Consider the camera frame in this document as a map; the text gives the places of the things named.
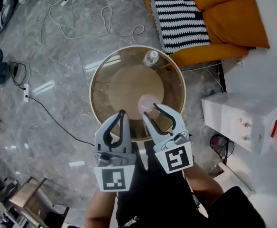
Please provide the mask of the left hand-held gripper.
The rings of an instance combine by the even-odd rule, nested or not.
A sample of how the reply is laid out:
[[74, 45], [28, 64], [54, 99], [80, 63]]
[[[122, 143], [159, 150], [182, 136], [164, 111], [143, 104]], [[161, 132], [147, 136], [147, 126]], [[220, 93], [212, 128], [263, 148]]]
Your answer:
[[[113, 141], [111, 131], [120, 123], [119, 140]], [[119, 110], [101, 124], [95, 133], [94, 173], [100, 191], [129, 191], [137, 156], [131, 153], [129, 118]]]

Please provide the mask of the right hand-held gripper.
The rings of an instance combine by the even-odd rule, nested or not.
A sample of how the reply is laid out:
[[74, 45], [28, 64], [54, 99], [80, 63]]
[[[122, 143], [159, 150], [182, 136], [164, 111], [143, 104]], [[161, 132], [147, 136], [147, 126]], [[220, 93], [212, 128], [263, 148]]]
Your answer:
[[179, 112], [164, 104], [155, 104], [155, 108], [172, 121], [172, 134], [162, 131], [147, 112], [143, 121], [155, 144], [155, 156], [167, 174], [182, 171], [194, 165], [191, 135], [185, 127]]

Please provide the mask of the small round grey-white object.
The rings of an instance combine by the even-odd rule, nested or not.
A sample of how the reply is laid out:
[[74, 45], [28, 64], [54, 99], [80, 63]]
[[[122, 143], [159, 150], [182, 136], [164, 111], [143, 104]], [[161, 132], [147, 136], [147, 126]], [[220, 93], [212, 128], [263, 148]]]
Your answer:
[[154, 104], [160, 104], [161, 102], [154, 97], [153, 95], [143, 95], [139, 100], [138, 100], [138, 112], [143, 115], [144, 113], [151, 113], [154, 109], [155, 106]]

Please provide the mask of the person's right forearm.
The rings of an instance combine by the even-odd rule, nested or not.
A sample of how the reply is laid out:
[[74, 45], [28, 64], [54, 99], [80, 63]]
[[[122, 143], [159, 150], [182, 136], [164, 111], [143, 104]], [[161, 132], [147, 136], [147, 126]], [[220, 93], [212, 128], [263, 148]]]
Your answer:
[[196, 162], [192, 167], [184, 169], [183, 172], [195, 196], [209, 214], [214, 202], [224, 193], [221, 185]]

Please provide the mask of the person's left forearm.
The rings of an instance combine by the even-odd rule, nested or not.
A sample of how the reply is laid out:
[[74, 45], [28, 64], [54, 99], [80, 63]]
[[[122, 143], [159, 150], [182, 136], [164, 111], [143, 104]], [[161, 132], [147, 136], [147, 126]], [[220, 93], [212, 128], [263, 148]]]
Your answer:
[[85, 228], [109, 228], [116, 192], [97, 190], [85, 215]]

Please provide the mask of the round glass side table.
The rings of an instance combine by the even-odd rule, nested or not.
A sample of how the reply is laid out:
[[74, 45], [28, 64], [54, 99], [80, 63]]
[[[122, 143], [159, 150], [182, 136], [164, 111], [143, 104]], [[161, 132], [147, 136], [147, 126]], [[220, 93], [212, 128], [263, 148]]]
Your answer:
[[[159, 53], [159, 61], [147, 67], [142, 61], [150, 50]], [[129, 46], [111, 53], [97, 67], [90, 84], [90, 103], [96, 120], [101, 124], [124, 110], [133, 142], [150, 140], [138, 111], [138, 100], [147, 94], [179, 113], [184, 109], [184, 77], [171, 57], [153, 47]]]

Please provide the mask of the white water dispenser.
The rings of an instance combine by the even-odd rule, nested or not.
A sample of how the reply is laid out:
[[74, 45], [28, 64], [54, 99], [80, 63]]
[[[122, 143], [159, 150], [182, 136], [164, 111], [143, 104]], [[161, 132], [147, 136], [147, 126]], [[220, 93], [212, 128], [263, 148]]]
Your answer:
[[277, 102], [233, 93], [216, 93], [201, 100], [204, 123], [259, 156], [273, 143]]

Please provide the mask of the person's black clothed body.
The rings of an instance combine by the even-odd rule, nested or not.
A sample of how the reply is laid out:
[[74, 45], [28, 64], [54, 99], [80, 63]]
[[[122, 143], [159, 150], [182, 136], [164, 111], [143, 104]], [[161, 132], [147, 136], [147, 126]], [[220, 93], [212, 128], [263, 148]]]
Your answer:
[[167, 174], [144, 143], [147, 166], [137, 158], [131, 188], [116, 194], [112, 217], [118, 228], [266, 228], [243, 191], [235, 186], [214, 202], [210, 213], [195, 196], [183, 171]]

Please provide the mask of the clear labelled plastic bottle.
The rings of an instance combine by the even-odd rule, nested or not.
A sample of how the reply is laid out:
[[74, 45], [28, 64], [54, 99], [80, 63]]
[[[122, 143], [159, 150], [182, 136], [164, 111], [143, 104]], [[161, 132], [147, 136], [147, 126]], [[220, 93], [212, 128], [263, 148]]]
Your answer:
[[156, 50], [148, 51], [142, 61], [143, 65], [151, 67], [159, 61], [159, 53]]

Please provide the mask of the orange sofa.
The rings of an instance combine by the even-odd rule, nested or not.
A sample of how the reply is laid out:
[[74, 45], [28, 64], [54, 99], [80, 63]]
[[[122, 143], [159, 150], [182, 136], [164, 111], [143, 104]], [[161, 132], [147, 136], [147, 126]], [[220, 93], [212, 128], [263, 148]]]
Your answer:
[[[194, 0], [197, 8], [201, 13], [218, 4], [231, 0]], [[152, 17], [152, 12], [148, 0], [144, 0]], [[244, 57], [248, 54], [251, 48], [256, 47], [242, 47], [231, 44], [213, 44], [190, 47], [181, 49], [169, 55], [179, 67], [194, 65], [203, 62], [210, 62], [222, 59], [230, 59], [236, 57]]]

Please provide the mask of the wooden grey chair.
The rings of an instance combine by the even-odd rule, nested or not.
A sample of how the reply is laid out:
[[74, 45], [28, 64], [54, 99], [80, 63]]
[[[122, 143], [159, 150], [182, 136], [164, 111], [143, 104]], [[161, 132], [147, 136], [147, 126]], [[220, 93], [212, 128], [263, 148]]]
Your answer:
[[63, 228], [70, 208], [61, 210], [50, 200], [45, 192], [46, 181], [47, 178], [38, 181], [29, 177], [9, 201], [34, 228]]

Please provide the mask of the black white striped blanket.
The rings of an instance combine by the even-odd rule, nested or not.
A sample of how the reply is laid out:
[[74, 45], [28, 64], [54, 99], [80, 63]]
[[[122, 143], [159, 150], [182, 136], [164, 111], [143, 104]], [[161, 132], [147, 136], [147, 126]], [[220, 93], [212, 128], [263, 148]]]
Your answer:
[[203, 15], [194, 0], [148, 0], [163, 52], [209, 45]]

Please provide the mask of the white cabinet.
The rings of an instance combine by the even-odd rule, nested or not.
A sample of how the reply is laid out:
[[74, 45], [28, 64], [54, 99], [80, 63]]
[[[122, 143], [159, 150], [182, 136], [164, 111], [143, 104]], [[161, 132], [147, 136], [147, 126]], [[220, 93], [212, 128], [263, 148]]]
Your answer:
[[220, 162], [217, 167], [222, 171], [214, 179], [224, 191], [238, 186], [253, 204], [265, 221], [266, 228], [277, 228], [277, 175], [261, 177], [250, 172], [232, 170]]

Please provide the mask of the large orange cushion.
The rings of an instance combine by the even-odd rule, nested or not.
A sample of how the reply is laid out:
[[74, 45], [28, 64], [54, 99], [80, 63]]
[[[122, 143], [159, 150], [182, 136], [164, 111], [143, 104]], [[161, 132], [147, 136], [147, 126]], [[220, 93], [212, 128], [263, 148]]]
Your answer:
[[256, 0], [231, 0], [203, 12], [213, 44], [269, 49], [269, 41]]

